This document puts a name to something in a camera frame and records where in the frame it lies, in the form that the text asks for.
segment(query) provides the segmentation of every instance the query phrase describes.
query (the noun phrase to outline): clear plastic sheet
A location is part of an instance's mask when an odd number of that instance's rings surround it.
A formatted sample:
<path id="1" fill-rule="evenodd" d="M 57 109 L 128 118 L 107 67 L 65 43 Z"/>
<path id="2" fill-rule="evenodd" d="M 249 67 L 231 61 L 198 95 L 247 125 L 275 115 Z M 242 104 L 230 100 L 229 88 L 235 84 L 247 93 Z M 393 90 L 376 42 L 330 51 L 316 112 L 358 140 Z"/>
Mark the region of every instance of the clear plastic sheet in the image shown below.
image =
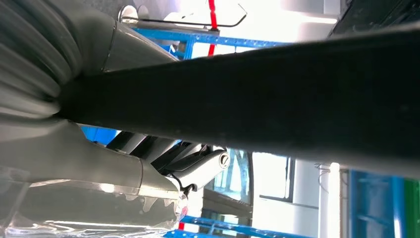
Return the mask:
<path id="1" fill-rule="evenodd" d="M 180 199 L 142 196 L 138 188 L 68 179 L 27 183 L 13 180 L 10 174 L 19 171 L 0 173 L 0 237 L 155 237 L 182 216 Z"/>

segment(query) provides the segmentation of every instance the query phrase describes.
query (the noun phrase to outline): metal rod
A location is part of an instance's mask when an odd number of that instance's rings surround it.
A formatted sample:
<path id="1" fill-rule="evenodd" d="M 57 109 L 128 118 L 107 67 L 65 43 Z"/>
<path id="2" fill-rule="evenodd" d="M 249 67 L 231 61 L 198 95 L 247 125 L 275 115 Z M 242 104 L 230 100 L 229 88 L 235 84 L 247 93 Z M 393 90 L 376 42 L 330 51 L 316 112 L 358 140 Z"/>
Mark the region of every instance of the metal rod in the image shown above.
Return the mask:
<path id="1" fill-rule="evenodd" d="M 392 180 L 392 203 L 394 212 L 394 233 L 395 237 L 406 236 L 406 215 L 404 201 L 404 179 L 393 176 Z"/>
<path id="2" fill-rule="evenodd" d="M 122 131 L 107 146 L 109 149 L 118 149 L 130 154 L 144 139 L 145 135 Z"/>
<path id="3" fill-rule="evenodd" d="M 354 170 L 349 171 L 349 187 L 348 197 L 349 199 L 349 238 L 359 237 L 360 231 L 358 230 L 359 220 L 357 219 L 358 213 L 358 183 L 357 183 L 358 172 Z"/>
<path id="4" fill-rule="evenodd" d="M 156 138 L 150 144 L 138 145 L 131 152 L 131 155 L 137 156 L 151 163 L 172 148 L 177 142 L 177 139 Z"/>
<path id="5" fill-rule="evenodd" d="M 218 25 L 218 27 L 235 27 L 241 24 L 241 22 L 247 17 L 248 13 L 245 11 L 245 9 L 238 4 L 238 6 L 244 11 L 244 15 L 239 19 L 238 22 L 236 22 L 233 25 Z M 194 25 L 194 26 L 213 26 L 212 23 L 197 23 L 197 22 L 187 22 L 187 21 L 167 21 L 167 20 L 158 20 L 158 19 L 139 19 L 136 17 L 129 17 L 129 16 L 123 16 L 122 19 L 131 19 L 131 20 L 138 20 L 138 21 L 148 21 L 148 22 L 159 22 L 159 23 L 172 23 L 172 24 L 183 24 L 183 25 Z"/>
<path id="6" fill-rule="evenodd" d="M 79 78 L 59 115 L 420 179 L 419 27 Z"/>
<path id="7" fill-rule="evenodd" d="M 193 56 L 193 47 L 195 44 L 194 38 L 191 38 L 187 41 L 187 44 L 185 46 L 185 54 L 184 54 L 184 60 L 190 60 Z"/>

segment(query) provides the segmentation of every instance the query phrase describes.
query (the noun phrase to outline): blue metal frame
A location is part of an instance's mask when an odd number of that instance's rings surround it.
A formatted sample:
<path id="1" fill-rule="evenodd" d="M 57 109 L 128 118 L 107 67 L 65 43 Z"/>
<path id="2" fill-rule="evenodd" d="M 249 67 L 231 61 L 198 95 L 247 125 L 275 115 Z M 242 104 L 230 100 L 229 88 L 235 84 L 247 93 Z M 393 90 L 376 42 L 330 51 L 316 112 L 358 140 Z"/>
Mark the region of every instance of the blue metal frame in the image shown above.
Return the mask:
<path id="1" fill-rule="evenodd" d="M 191 59 L 193 55 L 193 45 L 195 43 L 208 43 L 214 45 L 227 45 L 235 47 L 248 47 L 248 48 L 267 48 L 275 46 L 285 46 L 290 43 L 274 42 L 274 41 L 258 41 L 241 38 L 231 38 L 215 36 L 206 33 L 183 33 L 174 31 L 163 31 L 163 30 L 151 30 L 133 28 L 136 32 L 142 34 L 147 38 L 159 39 L 159 40 L 172 40 L 186 42 L 187 46 L 185 49 L 184 59 Z"/>
<path id="2" fill-rule="evenodd" d="M 233 223 L 215 221 L 207 218 L 196 218 L 185 216 L 182 221 L 183 223 L 189 223 L 198 225 L 201 227 L 207 227 L 210 229 L 208 234 L 199 234 L 199 233 L 191 233 L 182 230 L 175 230 L 172 232 L 168 232 L 164 237 L 167 238 L 182 238 L 182 237 L 191 237 L 191 238 L 214 238 L 217 236 L 213 235 L 214 230 L 225 230 L 225 231 L 235 231 L 238 233 L 246 234 L 249 236 L 254 237 L 262 237 L 262 238 L 309 238 L 300 235 L 294 234 L 287 234 L 282 232 L 273 232 L 273 231 L 265 231 L 265 230 L 258 230 L 252 227 L 238 225 Z"/>
<path id="3" fill-rule="evenodd" d="M 349 173 L 350 238 L 405 238 L 404 179 Z"/>
<path id="4" fill-rule="evenodd" d="M 117 130 L 109 128 L 82 126 L 82 131 L 88 140 L 97 141 L 103 145 L 108 145 L 117 135 Z"/>

